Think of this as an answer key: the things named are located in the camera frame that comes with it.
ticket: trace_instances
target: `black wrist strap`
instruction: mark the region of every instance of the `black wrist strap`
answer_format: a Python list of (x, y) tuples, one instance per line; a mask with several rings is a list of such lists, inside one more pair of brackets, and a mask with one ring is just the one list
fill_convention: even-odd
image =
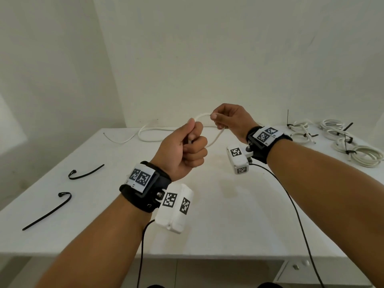
[(253, 137), (253, 135), (259, 129), (262, 129), (262, 128), (263, 128), (263, 126), (256, 126), (256, 127), (252, 128), (247, 134), (247, 141), (248, 141), (248, 144), (249, 144), (251, 150), (253, 151), (252, 158), (259, 160), (262, 163), (266, 164), (266, 159), (268, 157), (268, 154), (271, 151), (272, 147), (276, 144), (276, 142), (278, 142), (281, 139), (287, 139), (290, 141), (292, 141), (292, 139), (288, 135), (283, 134), (279, 137), (276, 137), (275, 140), (270, 145), (268, 145), (268, 146), (263, 145), (262, 143), (260, 143), (259, 141), (257, 141)]
[(155, 170), (155, 173), (147, 184), (150, 188), (145, 190), (144, 193), (140, 193), (131, 186), (123, 184), (120, 186), (119, 190), (124, 198), (131, 202), (132, 205), (145, 212), (151, 213), (156, 208), (160, 207), (160, 202), (165, 195), (164, 190), (167, 189), (172, 181), (166, 172), (155, 165), (146, 161), (141, 162), (141, 164)]

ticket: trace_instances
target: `white table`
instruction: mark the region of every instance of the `white table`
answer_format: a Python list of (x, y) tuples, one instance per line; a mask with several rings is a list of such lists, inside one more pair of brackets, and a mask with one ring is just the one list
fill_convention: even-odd
[[(290, 133), (286, 127), (278, 127)], [(0, 212), (0, 254), (57, 255), (96, 218), (119, 194), (119, 186), (137, 162), (150, 160), (160, 142), (141, 142), (137, 137), (114, 144), (104, 137), (123, 140), (137, 129), (101, 129), (55, 166), (38, 182)], [(203, 135), (212, 140), (214, 128)], [(311, 133), (321, 133), (313, 128)], [(163, 138), (169, 132), (149, 131), (143, 136)], [(347, 162), (346, 155), (331, 149), (332, 141), (322, 135), (308, 147)], [(181, 180), (195, 192), (187, 226), (181, 235), (153, 223), (146, 232), (144, 253), (150, 257), (173, 258), (252, 258), (292, 260), (308, 258), (303, 235), (285, 191), (265, 170), (251, 166), (250, 172), (235, 175), (226, 146), (237, 142), (226, 130), (208, 149), (204, 165)], [(347, 162), (384, 183), (384, 164), (368, 169)], [(101, 164), (94, 174), (88, 173)], [(22, 228), (49, 212), (71, 192), (64, 207), (26, 231)], [(347, 259), (345, 254), (299, 209), (307, 239), (315, 258)]]

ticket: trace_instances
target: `hand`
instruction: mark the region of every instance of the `hand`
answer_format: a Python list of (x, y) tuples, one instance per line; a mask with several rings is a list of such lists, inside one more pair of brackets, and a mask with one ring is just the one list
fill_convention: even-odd
[[(166, 172), (172, 181), (184, 178), (192, 168), (202, 165), (208, 154), (205, 148), (208, 141), (200, 136), (202, 131), (201, 122), (189, 119), (162, 141), (151, 163)], [(191, 144), (183, 144), (187, 136), (193, 141)]]
[(243, 143), (247, 143), (247, 134), (253, 127), (259, 126), (250, 114), (240, 105), (221, 104), (211, 114), (218, 129), (228, 127)]

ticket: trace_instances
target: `forearm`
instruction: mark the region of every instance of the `forearm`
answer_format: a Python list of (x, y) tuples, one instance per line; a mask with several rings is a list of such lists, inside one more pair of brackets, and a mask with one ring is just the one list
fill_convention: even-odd
[(280, 140), (267, 163), (301, 209), (370, 277), (384, 285), (384, 186), (334, 158)]
[(61, 252), (36, 288), (120, 287), (150, 219), (119, 195)]

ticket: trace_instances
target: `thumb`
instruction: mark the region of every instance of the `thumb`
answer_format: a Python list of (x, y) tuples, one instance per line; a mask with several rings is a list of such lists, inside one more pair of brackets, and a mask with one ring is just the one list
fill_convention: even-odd
[(225, 126), (230, 126), (231, 124), (231, 118), (220, 113), (212, 113), (211, 120), (213, 120), (214, 122), (224, 124)]
[(176, 129), (171, 135), (177, 141), (183, 141), (184, 138), (193, 130), (194, 127), (195, 120), (193, 118), (190, 118), (186, 124)]

